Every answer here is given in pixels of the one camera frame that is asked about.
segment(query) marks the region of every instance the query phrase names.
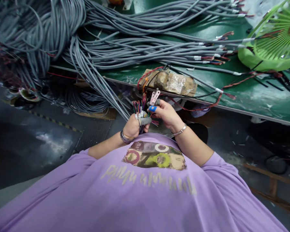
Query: person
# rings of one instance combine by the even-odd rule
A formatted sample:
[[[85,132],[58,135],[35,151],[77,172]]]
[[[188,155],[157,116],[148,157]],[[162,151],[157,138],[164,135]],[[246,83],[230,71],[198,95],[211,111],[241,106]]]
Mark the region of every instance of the person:
[[[287,231],[170,104],[150,110],[176,142],[132,115],[2,207],[0,231]]]

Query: silver bangle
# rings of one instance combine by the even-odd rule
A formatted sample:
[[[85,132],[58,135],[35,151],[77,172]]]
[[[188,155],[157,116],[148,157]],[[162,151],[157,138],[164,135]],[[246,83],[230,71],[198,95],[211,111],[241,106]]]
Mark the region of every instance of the silver bangle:
[[[133,140],[129,140],[127,139],[124,135],[123,135],[123,130],[120,132],[120,138],[122,139],[122,141],[124,141],[125,143],[129,144],[131,143]]]
[[[187,128],[187,125],[185,124],[183,129],[181,129],[179,132],[173,134],[174,136],[181,134],[185,129]]]

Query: floor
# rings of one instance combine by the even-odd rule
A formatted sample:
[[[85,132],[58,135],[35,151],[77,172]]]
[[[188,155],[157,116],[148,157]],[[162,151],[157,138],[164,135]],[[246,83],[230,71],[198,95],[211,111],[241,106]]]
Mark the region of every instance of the floor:
[[[119,115],[116,120],[107,121],[82,117],[73,112],[64,114],[62,108],[48,102],[35,107],[33,112],[77,131],[27,111],[16,110],[0,100],[0,207],[42,175],[64,163],[73,153],[111,137],[125,124]],[[263,160],[271,155],[270,151],[247,136],[250,118],[219,109],[212,109],[211,114],[214,117],[208,129],[208,145],[226,162],[237,167],[248,185],[267,192],[268,177],[242,167],[244,162],[254,162],[264,168]],[[168,134],[163,125],[158,128],[151,126],[150,130]],[[284,176],[290,178],[290,168]],[[290,186],[279,183],[277,195],[290,202]],[[290,231],[290,214],[263,198],[259,199]]]

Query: finger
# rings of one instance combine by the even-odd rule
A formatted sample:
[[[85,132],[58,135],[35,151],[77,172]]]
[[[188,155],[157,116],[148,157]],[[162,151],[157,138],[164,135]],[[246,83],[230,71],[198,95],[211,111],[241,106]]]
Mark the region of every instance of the finger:
[[[150,106],[149,107],[149,111],[153,112],[153,113],[156,113],[156,114],[159,114],[159,115],[163,115],[164,114],[164,110],[161,109],[159,106]]]
[[[133,125],[134,125],[135,127],[139,127],[139,126],[140,126],[140,122],[138,121],[138,119],[134,119],[134,121],[133,121]]]
[[[164,101],[164,100],[160,100],[160,107],[161,108],[164,108],[167,104],[169,104],[169,103],[167,103],[166,101]]]

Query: red wire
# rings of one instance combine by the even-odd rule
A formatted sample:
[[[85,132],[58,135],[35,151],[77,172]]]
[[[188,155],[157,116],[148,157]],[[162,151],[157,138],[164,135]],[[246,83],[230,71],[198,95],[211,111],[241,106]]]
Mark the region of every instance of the red wire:
[[[52,74],[52,75],[55,75],[55,76],[60,76],[60,77],[64,77],[64,78],[69,78],[69,79],[74,79],[76,80],[77,78],[74,78],[74,77],[67,77],[67,76],[62,76],[62,75],[59,75],[59,74],[55,74],[55,73],[51,73],[51,72],[47,72],[49,74]]]
[[[151,74],[152,72],[156,71],[156,70],[159,69],[159,68],[163,68],[163,66],[161,66],[161,67],[157,67],[157,68],[155,68],[155,69],[149,71],[148,73],[145,73],[145,74],[144,74],[144,75],[139,79],[139,81],[138,81],[138,85],[137,85],[138,90],[140,90],[140,89],[139,89],[140,81],[141,81],[145,76],[147,76],[148,74]]]
[[[261,75],[261,74],[264,74],[264,72],[261,72],[261,73],[258,73],[258,74],[255,74],[255,75],[252,75],[252,76],[250,76],[250,77],[247,77],[247,78],[245,78],[244,80],[242,80],[242,81],[240,81],[240,82],[237,82],[237,83],[234,83],[234,84],[230,84],[230,85],[226,85],[226,86],[224,86],[222,89],[224,89],[224,88],[229,88],[229,87],[232,87],[232,86],[234,86],[234,85],[239,85],[240,83],[243,83],[244,81],[246,81],[246,80],[248,80],[248,79],[250,79],[250,78],[253,78],[253,77],[255,77],[255,76]],[[182,108],[183,110],[187,110],[187,111],[200,111],[200,110],[204,110],[204,109],[211,108],[211,107],[214,107],[214,106],[218,105],[219,102],[220,102],[221,97],[222,97],[222,93],[219,94],[219,96],[218,96],[218,98],[217,98],[217,101],[216,101],[214,104],[211,104],[211,105],[209,105],[209,106],[206,107],[206,108],[195,109],[195,110],[189,110],[189,109],[186,109],[186,108],[182,107],[179,103],[177,103],[173,98],[171,98],[171,97],[168,97],[168,98],[171,99],[171,101],[173,101],[173,102],[176,103],[177,105],[179,105],[179,107]]]

